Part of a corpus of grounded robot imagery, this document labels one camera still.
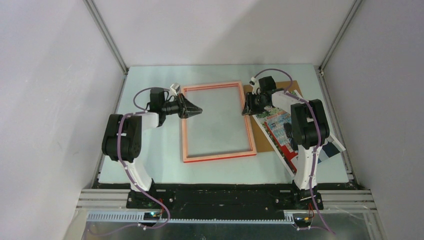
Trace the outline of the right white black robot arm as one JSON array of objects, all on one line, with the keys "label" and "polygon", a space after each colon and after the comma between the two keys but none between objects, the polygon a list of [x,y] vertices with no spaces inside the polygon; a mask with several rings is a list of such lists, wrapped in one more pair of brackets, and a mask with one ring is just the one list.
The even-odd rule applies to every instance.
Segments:
[{"label": "right white black robot arm", "polygon": [[249,81],[252,90],[245,94],[241,114],[253,116],[265,112],[266,107],[276,107],[286,111],[291,117],[292,138],[298,146],[298,161],[294,183],[299,189],[291,194],[291,204],[304,209],[311,202],[310,194],[316,185],[316,165],[322,145],[330,135],[330,129],[321,100],[306,100],[277,88],[271,76]]}]

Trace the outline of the colourful printed photo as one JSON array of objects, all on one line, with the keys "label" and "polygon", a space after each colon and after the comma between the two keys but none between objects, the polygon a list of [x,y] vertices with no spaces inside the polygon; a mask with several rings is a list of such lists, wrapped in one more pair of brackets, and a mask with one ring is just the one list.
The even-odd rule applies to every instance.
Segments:
[{"label": "colourful printed photo", "polygon": [[[280,108],[267,107],[264,112],[252,116],[293,177],[297,172],[298,145],[293,137],[291,115]],[[345,150],[342,143],[331,133],[323,144],[317,162],[340,157]]]}]

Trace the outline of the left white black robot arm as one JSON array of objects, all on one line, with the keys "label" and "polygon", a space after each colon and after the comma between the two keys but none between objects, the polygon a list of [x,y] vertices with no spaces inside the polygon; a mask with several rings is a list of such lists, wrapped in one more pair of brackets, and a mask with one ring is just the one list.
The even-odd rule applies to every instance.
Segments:
[{"label": "left white black robot arm", "polygon": [[203,109],[190,102],[174,83],[169,89],[148,87],[149,102],[139,111],[127,114],[111,114],[108,117],[101,150],[112,161],[119,162],[129,181],[130,188],[141,192],[138,201],[145,208],[153,208],[158,202],[158,194],[150,190],[153,178],[144,167],[136,167],[135,160],[142,151],[142,133],[159,128],[167,116],[178,115],[187,119],[203,112]]}]

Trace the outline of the orange wooden picture frame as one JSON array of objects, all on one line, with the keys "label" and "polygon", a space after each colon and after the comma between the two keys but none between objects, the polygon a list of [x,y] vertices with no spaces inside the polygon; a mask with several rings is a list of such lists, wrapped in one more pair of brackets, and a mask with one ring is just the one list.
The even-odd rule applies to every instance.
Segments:
[{"label": "orange wooden picture frame", "polygon": [[[230,82],[221,82],[221,83],[209,83],[209,84],[201,84],[201,85],[191,85],[185,86],[182,89],[182,93],[185,97],[187,97],[187,92],[189,91],[197,91],[197,90],[207,90],[207,89],[216,89],[216,88],[227,88],[227,87],[238,87],[240,92],[240,100],[242,110],[245,103],[243,86],[240,81],[230,81]],[[245,124],[247,127],[247,133],[249,137],[249,143],[251,150],[245,152],[236,152],[236,153],[226,153],[226,154],[216,154],[210,156],[200,156],[200,157],[188,157],[188,135],[187,135],[187,125],[186,120],[183,119],[181,121],[181,140],[182,140],[182,160],[184,163],[195,163],[195,162],[205,162],[205,161],[213,161],[213,160],[224,160],[224,159],[232,159],[232,158],[241,158],[241,157],[252,157],[257,154],[257,148],[254,140],[253,130],[250,118],[248,116],[244,116]]]}]

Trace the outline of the clear acrylic sheet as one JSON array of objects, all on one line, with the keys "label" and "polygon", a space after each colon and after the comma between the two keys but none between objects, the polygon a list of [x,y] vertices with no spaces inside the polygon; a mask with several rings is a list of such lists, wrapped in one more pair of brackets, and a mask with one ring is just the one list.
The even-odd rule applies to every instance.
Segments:
[{"label": "clear acrylic sheet", "polygon": [[238,87],[191,90],[187,98],[202,108],[186,120],[188,157],[251,150]]}]

